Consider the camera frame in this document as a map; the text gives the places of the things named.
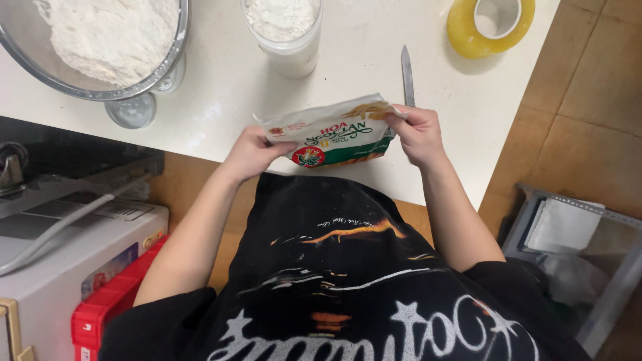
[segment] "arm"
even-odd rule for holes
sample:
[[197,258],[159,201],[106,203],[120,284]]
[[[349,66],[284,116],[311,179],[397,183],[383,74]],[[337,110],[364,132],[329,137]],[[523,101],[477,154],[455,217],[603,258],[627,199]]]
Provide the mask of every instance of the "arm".
[[260,127],[244,129],[226,160],[210,176],[185,218],[154,259],[134,306],[197,290],[207,284],[239,187],[265,171],[274,159],[296,147],[289,142],[267,144]]
[[479,217],[446,156],[434,110],[394,105],[408,120],[389,115],[410,162],[421,171],[435,248],[453,269],[463,272],[478,262],[506,261]]

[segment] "red crate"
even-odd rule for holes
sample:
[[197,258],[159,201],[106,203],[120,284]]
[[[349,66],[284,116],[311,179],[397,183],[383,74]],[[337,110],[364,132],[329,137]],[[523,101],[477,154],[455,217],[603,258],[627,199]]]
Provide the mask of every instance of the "red crate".
[[105,326],[114,317],[130,309],[147,270],[169,235],[138,257],[122,272],[82,301],[71,316],[71,340],[76,361],[98,359]]

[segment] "wooden floor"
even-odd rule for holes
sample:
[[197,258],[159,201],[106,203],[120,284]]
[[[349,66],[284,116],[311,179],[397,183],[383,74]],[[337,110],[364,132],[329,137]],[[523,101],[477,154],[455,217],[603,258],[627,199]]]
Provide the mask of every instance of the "wooden floor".
[[[562,0],[479,214],[497,236],[515,207],[516,182],[599,202],[642,218],[642,0]],[[166,154],[150,202],[168,206],[170,231],[218,163]],[[241,187],[210,285],[220,290],[254,203]],[[426,208],[397,201],[431,241]],[[642,295],[636,291],[600,360],[642,360]]]

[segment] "flower logo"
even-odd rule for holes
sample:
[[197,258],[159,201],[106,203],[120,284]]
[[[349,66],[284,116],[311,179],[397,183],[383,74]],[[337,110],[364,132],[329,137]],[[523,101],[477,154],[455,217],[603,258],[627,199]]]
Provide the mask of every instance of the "flower logo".
[[292,161],[300,166],[312,168],[323,164],[325,153],[315,146],[306,146],[292,154]]

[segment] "knife blade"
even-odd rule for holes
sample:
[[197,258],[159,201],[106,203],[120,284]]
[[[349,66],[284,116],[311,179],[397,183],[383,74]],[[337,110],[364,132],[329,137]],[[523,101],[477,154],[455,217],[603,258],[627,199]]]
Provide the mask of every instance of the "knife blade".
[[408,48],[403,46],[401,50],[401,71],[403,73],[403,91],[406,95],[406,105],[415,106],[415,87],[412,85],[412,67],[410,66],[410,55]]

